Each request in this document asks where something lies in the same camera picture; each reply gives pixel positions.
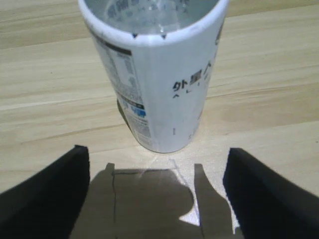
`blue label section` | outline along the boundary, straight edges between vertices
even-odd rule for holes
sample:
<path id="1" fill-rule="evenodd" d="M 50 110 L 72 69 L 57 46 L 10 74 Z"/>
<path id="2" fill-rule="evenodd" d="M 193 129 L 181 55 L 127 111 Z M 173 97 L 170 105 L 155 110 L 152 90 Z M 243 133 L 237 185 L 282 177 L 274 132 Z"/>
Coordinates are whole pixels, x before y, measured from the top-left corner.
<path id="1" fill-rule="evenodd" d="M 143 110 L 141 110 L 141 109 L 139 109 L 139 108 L 136 108 L 136 107 L 134 107 L 134 106 L 131 106 L 131 109 L 132 109 L 132 111 L 133 111 L 137 116 L 139 116 L 139 117 L 144 118 L 144 117 L 146 116 L 146 112 L 143 111 Z"/>

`light wood surface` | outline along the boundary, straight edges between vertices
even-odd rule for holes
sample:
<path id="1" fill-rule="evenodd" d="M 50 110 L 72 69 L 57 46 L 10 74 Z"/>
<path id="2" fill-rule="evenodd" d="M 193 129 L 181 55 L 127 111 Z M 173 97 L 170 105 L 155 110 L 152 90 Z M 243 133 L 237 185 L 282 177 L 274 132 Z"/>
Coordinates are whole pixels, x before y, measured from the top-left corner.
<path id="1" fill-rule="evenodd" d="M 318 0 L 232 0 L 199 131 L 183 150 L 156 154 L 118 112 L 75 0 L 0 0 L 0 192 L 80 144 L 92 179 L 108 162 L 176 164 L 193 191 L 201 163 L 224 197 L 228 150 L 242 147 L 319 196 L 318 39 Z"/>

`can opening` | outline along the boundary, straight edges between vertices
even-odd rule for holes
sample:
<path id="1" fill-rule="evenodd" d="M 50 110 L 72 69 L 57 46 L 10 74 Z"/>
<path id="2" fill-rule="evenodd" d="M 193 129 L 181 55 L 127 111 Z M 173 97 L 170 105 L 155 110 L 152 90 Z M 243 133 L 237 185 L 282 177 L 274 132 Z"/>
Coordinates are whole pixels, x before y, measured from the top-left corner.
<path id="1" fill-rule="evenodd" d="M 218 0 L 84 0 L 101 21 L 133 34 L 166 34 L 207 15 Z"/>

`nutrition label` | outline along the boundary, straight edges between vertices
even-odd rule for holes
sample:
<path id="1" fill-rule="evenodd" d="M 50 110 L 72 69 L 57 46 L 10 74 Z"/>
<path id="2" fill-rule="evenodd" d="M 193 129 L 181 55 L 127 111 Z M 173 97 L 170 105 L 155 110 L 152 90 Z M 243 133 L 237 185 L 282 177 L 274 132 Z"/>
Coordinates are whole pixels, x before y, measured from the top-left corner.
<path id="1" fill-rule="evenodd" d="M 148 117 L 142 100 L 132 52 L 110 44 L 96 36 L 95 33 L 91 33 L 131 130 L 134 131 L 140 143 L 151 147 Z"/>

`wood grain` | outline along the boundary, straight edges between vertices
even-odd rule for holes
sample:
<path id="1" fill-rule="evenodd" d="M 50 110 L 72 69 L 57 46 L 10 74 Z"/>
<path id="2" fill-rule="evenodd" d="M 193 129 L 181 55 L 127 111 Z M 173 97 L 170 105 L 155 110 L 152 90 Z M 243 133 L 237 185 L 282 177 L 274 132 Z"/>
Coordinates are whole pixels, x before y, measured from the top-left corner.
<path id="1" fill-rule="evenodd" d="M 75 0 L 0 0 L 0 192 L 86 145 L 108 162 L 169 168 L 193 187 L 202 163 L 225 197 L 229 147 L 319 196 L 319 2 L 232 0 L 199 132 L 156 154 L 132 136 Z"/>

